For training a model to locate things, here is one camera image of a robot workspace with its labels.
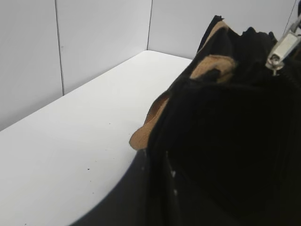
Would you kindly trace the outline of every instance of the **white table surface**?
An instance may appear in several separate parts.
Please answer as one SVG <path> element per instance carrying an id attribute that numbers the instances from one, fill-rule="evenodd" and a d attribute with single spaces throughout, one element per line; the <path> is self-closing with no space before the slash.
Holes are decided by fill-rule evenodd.
<path id="1" fill-rule="evenodd" d="M 66 226 L 101 201 L 128 144 L 190 60 L 144 51 L 0 132 L 0 225 Z"/>

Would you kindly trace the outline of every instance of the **white wall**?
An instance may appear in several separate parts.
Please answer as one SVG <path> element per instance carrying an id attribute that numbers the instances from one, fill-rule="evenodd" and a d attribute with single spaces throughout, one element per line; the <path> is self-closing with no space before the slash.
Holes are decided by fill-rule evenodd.
<path id="1" fill-rule="evenodd" d="M 291 14 L 291 16 L 290 16 L 290 19 L 289 19 L 289 21 L 288 21 L 288 24 L 287 24 L 287 27 L 286 27 L 286 30 L 285 30 L 285 31 L 287 31 L 287 30 L 290 28 L 290 26 L 291 26 L 291 25 L 297 20 L 297 18 L 298 18 L 298 4 L 299 4 L 299 0 L 297 0 L 297 1 L 295 2 L 295 5 L 294 5 L 293 10 L 292 10 L 292 14 Z"/>
<path id="2" fill-rule="evenodd" d="M 58 0 L 65 92 L 147 48 L 151 0 Z"/>
<path id="3" fill-rule="evenodd" d="M 61 96 L 54 0 L 2 0 L 0 130 Z"/>
<path id="4" fill-rule="evenodd" d="M 193 58 L 214 15 L 239 34 L 249 26 L 280 38 L 295 0 L 153 0 L 149 50 Z"/>

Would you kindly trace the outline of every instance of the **brown suede lining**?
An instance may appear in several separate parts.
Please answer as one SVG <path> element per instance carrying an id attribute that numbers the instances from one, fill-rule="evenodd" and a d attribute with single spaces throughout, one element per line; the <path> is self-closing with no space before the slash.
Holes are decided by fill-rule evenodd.
<path id="1" fill-rule="evenodd" d="M 196 79 L 212 69 L 217 69 L 221 72 L 217 82 L 225 82 L 232 76 L 234 67 L 234 60 L 228 56 L 209 55 L 197 65 L 190 78 Z"/>
<path id="2" fill-rule="evenodd" d="M 205 44 L 215 32 L 217 32 L 223 27 L 228 29 L 228 26 L 223 21 L 218 22 L 210 32 Z M 234 67 L 235 62 L 230 57 L 209 55 L 197 65 L 197 67 L 192 72 L 190 78 L 196 79 L 212 69 L 217 69 L 221 72 L 217 82 L 225 82 L 232 76 L 232 71 Z M 168 103 L 168 100 L 169 92 L 165 91 L 151 105 L 150 110 L 146 116 L 144 125 L 132 135 L 129 141 L 130 145 L 135 150 L 140 150 L 147 147 L 150 133 L 154 128 L 156 122 L 158 121 L 159 117 L 161 116 L 166 104 Z"/>

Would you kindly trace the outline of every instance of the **black handbag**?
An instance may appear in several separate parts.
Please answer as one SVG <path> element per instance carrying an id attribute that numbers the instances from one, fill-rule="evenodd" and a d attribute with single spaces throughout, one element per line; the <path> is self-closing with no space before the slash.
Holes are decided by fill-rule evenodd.
<path id="1" fill-rule="evenodd" d="M 300 49 L 267 68 L 273 34 L 212 32 L 221 21 L 168 90 L 147 148 L 73 226 L 301 225 Z"/>

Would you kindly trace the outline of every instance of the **black fabric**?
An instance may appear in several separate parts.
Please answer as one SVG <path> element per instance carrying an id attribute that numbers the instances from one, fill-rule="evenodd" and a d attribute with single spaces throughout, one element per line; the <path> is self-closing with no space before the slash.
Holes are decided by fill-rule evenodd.
<path id="1" fill-rule="evenodd" d="M 208 219 L 210 213 L 198 211 L 210 204 L 223 213 L 211 209 L 212 217 L 222 216 L 221 222 L 233 220 L 230 225 L 301 223 L 291 220 L 297 218 L 295 213 L 301 208 L 284 189 L 299 182 L 293 176 L 287 179 L 287 169 L 296 149 L 292 144 L 300 143 L 301 133 L 292 132 L 296 130 L 293 122 L 301 116 L 296 107 L 301 105 L 296 98 L 301 96 L 300 67 L 289 58 L 291 63 L 281 76 L 272 76 L 265 62 L 274 44 L 271 33 L 250 28 L 237 36 L 222 28 L 174 82 L 172 96 L 150 135 L 147 152 L 152 196 L 164 199 L 160 187 L 166 181 L 162 177 L 166 153 L 180 175 L 180 179 L 175 177 L 174 187 L 182 225 L 215 225 Z M 217 70 L 197 81 L 189 79 L 197 63 L 209 54 L 236 60 L 238 66 L 228 83 L 214 82 Z M 210 204 L 192 202 L 191 194 L 207 197 Z"/>
<path id="2" fill-rule="evenodd" d="M 73 226 L 301 225 L 300 50 L 272 76 L 274 35 L 221 28 L 205 45 L 221 20 L 164 93 L 147 150 Z M 236 61 L 229 81 L 216 83 L 217 69 L 189 79 L 210 54 Z"/>

